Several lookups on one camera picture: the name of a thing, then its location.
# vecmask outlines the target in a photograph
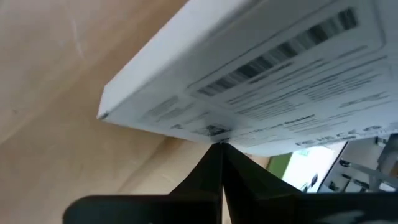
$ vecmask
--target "barcode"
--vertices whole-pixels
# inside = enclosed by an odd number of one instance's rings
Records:
[[[357,25],[358,20],[354,9],[348,8],[270,49],[247,64],[240,66],[235,71],[197,90],[197,92],[206,96],[215,96],[223,93],[346,30],[355,28]]]

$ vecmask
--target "white box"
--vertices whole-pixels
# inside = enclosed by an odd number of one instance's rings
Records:
[[[398,132],[396,0],[191,0],[98,117],[273,156]]]

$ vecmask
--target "wooden surface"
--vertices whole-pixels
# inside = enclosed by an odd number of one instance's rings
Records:
[[[90,194],[165,194],[197,164],[209,145],[96,120],[104,85],[184,3],[0,0],[0,223],[61,223]]]

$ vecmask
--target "cardboard box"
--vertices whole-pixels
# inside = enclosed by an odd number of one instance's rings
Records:
[[[105,86],[104,121],[273,156],[398,132],[395,0],[191,0]]]

